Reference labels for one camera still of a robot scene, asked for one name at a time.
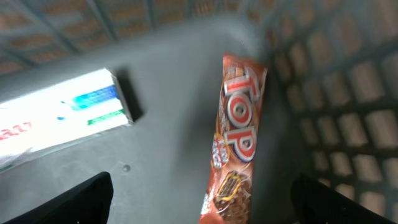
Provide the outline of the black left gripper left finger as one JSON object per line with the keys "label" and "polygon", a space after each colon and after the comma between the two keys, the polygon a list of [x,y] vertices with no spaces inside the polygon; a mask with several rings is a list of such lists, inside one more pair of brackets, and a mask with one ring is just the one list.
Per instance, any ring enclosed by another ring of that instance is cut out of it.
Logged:
{"label": "black left gripper left finger", "polygon": [[4,224],[107,224],[114,195],[109,172],[100,172]]}

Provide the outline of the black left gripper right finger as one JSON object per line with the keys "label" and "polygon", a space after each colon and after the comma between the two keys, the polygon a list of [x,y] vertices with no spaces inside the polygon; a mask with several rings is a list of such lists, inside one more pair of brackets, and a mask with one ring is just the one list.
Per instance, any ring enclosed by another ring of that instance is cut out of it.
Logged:
{"label": "black left gripper right finger", "polygon": [[301,224],[394,224],[306,175],[293,181],[290,198]]}

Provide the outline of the red Top chocolate bar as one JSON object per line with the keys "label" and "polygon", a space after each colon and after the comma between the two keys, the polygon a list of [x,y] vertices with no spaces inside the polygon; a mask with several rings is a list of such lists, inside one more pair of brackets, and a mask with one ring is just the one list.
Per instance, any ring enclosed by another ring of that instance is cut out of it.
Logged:
{"label": "red Top chocolate bar", "polygon": [[210,174],[199,224],[247,224],[267,68],[223,57],[223,76],[211,149]]}

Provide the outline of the white Panadol box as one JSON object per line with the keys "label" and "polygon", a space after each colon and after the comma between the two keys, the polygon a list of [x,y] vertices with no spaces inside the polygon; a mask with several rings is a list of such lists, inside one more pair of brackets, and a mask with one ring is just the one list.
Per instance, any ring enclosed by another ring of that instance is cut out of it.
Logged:
{"label": "white Panadol box", "polygon": [[38,151],[134,122],[107,68],[1,102],[1,170]]}

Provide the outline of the grey plastic basket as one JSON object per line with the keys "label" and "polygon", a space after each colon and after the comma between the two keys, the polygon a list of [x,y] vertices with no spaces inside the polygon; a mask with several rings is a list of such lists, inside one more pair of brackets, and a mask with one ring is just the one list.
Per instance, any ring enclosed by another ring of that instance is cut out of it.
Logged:
{"label": "grey plastic basket", "polygon": [[111,174],[110,223],[196,223],[223,55],[268,69],[251,223],[307,174],[397,221],[396,1],[2,1],[1,102],[101,68],[136,117],[1,173],[1,221]]}

